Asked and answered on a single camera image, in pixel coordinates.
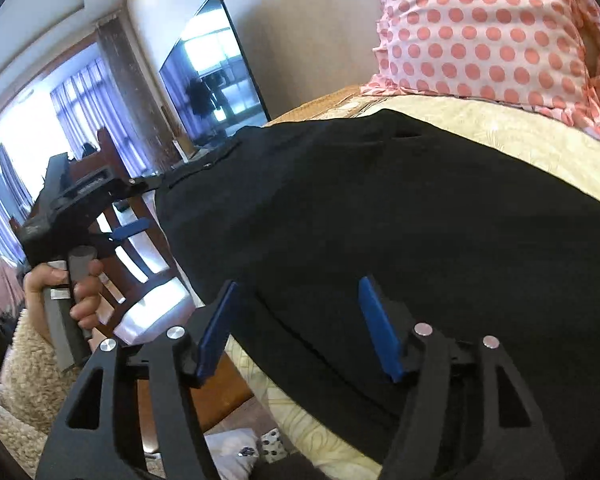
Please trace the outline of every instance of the ceiling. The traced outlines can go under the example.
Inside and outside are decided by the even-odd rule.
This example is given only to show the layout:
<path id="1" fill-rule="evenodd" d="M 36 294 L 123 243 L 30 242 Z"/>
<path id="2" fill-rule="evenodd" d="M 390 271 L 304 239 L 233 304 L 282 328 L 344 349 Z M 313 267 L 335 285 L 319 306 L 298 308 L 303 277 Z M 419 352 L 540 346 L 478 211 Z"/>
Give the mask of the ceiling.
<path id="1" fill-rule="evenodd" d="M 5 0 L 0 7 L 0 95 L 122 5 L 123 0 Z"/>

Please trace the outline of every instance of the pillowcase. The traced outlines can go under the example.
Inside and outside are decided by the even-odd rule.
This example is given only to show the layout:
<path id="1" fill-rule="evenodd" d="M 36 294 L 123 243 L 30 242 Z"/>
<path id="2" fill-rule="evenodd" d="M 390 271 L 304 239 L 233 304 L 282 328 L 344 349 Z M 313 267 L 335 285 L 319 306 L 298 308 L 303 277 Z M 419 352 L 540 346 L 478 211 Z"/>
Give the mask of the pillowcase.
<path id="1" fill-rule="evenodd" d="M 574 0 L 380 1 L 380 69 L 363 94 L 482 98 L 588 127 L 595 104 Z"/>

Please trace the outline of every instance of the yellow bed sheet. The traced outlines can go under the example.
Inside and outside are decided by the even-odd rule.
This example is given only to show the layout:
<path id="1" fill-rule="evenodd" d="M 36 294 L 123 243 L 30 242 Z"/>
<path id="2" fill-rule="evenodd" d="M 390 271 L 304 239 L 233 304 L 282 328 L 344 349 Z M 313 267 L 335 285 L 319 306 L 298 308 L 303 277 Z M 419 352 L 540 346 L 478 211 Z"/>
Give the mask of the yellow bed sheet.
<path id="1" fill-rule="evenodd" d="M 600 143 L 582 131 L 516 108 L 447 97 L 353 96 L 313 118 L 369 115 L 390 108 L 515 156 L 600 201 Z M 374 480 L 381 466 L 349 446 L 296 405 L 233 339 L 226 352 L 295 447 L 336 480 Z"/>

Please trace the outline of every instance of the brown curtain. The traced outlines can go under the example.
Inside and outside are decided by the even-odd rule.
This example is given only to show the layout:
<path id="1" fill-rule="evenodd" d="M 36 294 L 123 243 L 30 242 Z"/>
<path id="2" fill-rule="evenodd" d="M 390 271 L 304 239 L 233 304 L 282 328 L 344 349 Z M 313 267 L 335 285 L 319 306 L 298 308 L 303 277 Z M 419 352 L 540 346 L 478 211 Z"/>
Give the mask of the brown curtain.
<path id="1" fill-rule="evenodd" d="M 96 29 L 102 59 L 109 67 L 129 117 L 136 128 L 136 140 L 150 159 L 152 169 L 166 171 L 179 160 L 173 135 L 138 65 L 119 18 Z"/>

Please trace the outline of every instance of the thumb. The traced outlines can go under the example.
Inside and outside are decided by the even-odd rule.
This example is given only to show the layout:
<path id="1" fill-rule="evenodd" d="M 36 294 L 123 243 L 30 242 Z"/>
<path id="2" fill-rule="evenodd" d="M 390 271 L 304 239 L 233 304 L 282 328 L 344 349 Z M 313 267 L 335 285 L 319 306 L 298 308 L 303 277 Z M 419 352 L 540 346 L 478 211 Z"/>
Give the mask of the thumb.
<path id="1" fill-rule="evenodd" d="M 40 264 L 31 270 L 24 278 L 25 292 L 41 292 L 48 286 L 66 283 L 68 273 L 66 270 L 54 269 L 47 264 Z"/>

